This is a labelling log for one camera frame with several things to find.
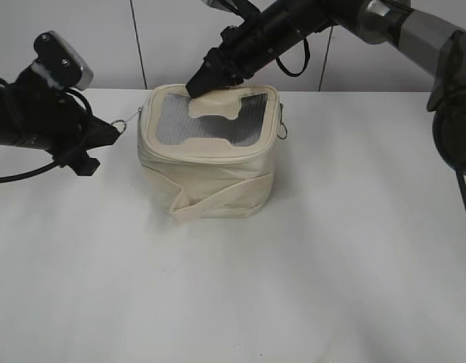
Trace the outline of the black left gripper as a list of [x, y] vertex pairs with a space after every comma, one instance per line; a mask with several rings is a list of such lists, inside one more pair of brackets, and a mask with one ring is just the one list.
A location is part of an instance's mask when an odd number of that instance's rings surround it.
[[51, 71], [31, 64], [15, 80], [13, 96], [27, 130], [47, 141], [45, 150], [54, 161], [78, 176], [91, 176], [100, 162], [88, 151], [115, 144], [120, 132], [68, 93], [82, 76], [82, 69], [72, 65]]

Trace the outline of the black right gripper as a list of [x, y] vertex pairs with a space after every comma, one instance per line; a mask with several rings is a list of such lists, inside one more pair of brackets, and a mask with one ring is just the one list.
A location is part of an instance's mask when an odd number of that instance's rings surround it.
[[211, 48], [200, 69], [185, 85], [191, 98], [211, 91], [240, 85], [271, 62], [276, 62], [289, 77], [305, 70], [291, 72], [280, 56], [298, 43], [305, 42], [303, 11], [299, 7], [222, 7], [239, 16], [243, 23], [221, 31], [222, 42]]

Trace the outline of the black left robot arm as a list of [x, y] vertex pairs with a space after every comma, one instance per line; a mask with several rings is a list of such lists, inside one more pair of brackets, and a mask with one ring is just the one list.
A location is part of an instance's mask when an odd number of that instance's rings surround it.
[[43, 150], [52, 161], [38, 169], [0, 177], [0, 184], [18, 182], [55, 168], [71, 168], [91, 176], [100, 166], [89, 150], [111, 146], [122, 132], [93, 114], [87, 98], [75, 88], [52, 86], [27, 67], [9, 83], [0, 78], [0, 145]]

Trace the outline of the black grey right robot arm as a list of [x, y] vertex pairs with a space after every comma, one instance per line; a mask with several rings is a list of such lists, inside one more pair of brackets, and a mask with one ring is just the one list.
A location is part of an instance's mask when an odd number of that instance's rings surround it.
[[198, 98], [240, 85], [313, 33], [341, 26], [362, 41], [391, 44], [434, 79], [427, 110], [443, 160], [466, 175], [466, 29], [412, 8], [408, 1], [211, 1], [242, 19], [222, 31], [186, 85]]

